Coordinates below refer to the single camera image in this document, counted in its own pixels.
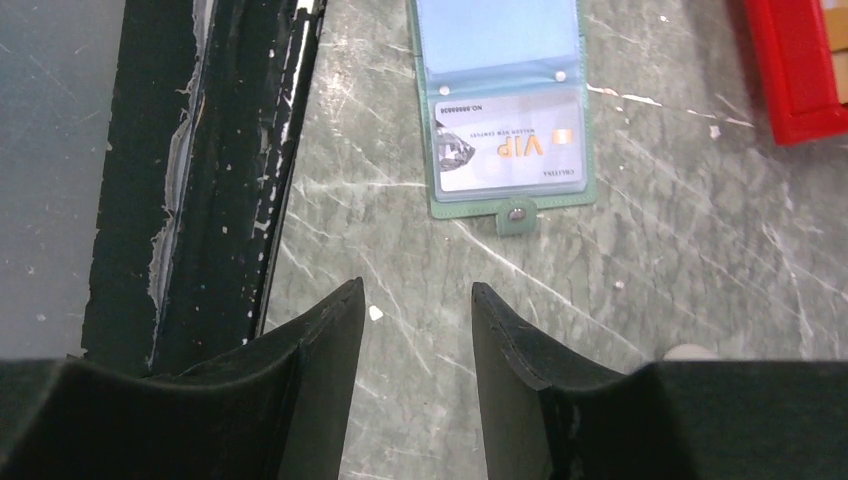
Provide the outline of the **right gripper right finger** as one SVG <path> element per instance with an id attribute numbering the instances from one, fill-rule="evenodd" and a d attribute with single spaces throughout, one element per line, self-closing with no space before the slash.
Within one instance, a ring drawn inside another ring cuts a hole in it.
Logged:
<path id="1" fill-rule="evenodd" d="M 472 334 L 492 479 L 843 479 L 847 366 L 658 361 L 621 374 L 489 285 Z"/>

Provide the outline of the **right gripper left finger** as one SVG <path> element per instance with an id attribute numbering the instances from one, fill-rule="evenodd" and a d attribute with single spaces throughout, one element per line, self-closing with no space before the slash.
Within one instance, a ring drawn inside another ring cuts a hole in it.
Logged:
<path id="1" fill-rule="evenodd" d="M 361 279 L 178 375 L 1 365 L 5 479 L 334 479 L 366 317 Z"/>

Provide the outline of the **white card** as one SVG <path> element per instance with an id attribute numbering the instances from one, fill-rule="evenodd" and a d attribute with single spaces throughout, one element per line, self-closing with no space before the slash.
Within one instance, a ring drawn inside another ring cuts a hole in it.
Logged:
<path id="1" fill-rule="evenodd" d="M 582 98 L 574 89 L 434 105 L 439 194 L 563 194 L 588 182 Z"/>

